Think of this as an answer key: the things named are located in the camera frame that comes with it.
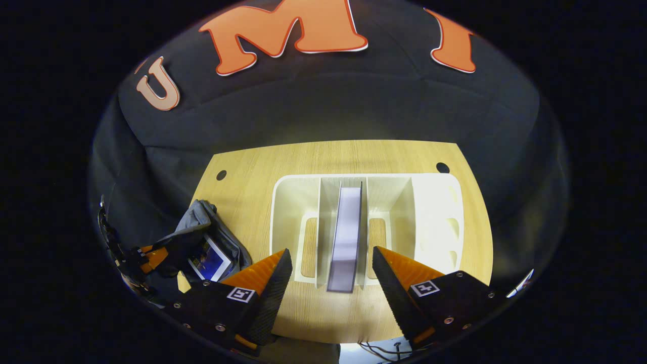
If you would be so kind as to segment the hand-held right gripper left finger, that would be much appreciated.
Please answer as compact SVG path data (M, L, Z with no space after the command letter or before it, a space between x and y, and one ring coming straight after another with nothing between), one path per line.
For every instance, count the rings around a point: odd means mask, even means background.
M292 272L286 248L221 283L192 285L169 305L169 316L213 345L259 354L270 341Z

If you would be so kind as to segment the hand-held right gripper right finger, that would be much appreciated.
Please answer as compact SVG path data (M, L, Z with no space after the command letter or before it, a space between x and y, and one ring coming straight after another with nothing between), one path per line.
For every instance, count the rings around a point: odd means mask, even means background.
M372 268L413 350L464 336L507 298L466 271L444 274L386 247L374 247Z

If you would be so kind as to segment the white book with blue picture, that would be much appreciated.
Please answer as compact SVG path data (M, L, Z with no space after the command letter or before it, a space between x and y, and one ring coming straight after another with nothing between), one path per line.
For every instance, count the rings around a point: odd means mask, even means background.
M231 258L208 234L203 235L201 242L191 251L187 261L200 279L212 282L224 279L234 269Z

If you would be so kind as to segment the grey schoolbag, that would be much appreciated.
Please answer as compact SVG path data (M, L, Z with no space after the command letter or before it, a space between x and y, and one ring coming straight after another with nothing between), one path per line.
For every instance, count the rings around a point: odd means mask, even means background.
M252 265L253 260L249 251L220 219L215 205L207 200L195 200L181 217L176 230L155 243L156 246L166 247L169 251L168 259L156 272L164 278L175 278L182 272L191 282L201 280L192 270L187 258L201 242L204 234L212 237L233 261L234 269L224 279Z

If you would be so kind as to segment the dark blue book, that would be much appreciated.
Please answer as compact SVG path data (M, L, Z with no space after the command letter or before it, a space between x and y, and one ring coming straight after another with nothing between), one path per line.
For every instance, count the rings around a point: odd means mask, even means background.
M328 292L352 293L359 254L362 222L362 184L340 185L337 220L331 251Z

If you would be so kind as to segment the white bookshelf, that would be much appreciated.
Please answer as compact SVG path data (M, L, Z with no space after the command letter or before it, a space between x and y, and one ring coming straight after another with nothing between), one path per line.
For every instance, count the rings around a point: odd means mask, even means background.
M386 248L442 274L459 269L465 218L458 180L442 173L285 175L273 186L269 251L288 249L291 280L326 287L330 276L340 189L362 189L362 224L354 284L378 283L372 270L384 227Z

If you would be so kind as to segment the black backdrop cloth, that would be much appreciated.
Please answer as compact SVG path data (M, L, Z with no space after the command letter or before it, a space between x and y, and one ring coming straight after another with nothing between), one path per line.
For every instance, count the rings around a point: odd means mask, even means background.
M474 72L435 61L439 22L408 0L349 0L358 51L307 54L286 48L250 68L217 74L215 46L201 25L242 6L275 10L280 0L222 5L148 50L179 103L160 111L135 89L139 70L118 85L101 114L88 163L87 210L100 198L127 243L170 233L215 154L303 142L401 139L455 143L472 169L492 226L493 283L543 272L561 242L570 173L564 134L531 76L480 35Z

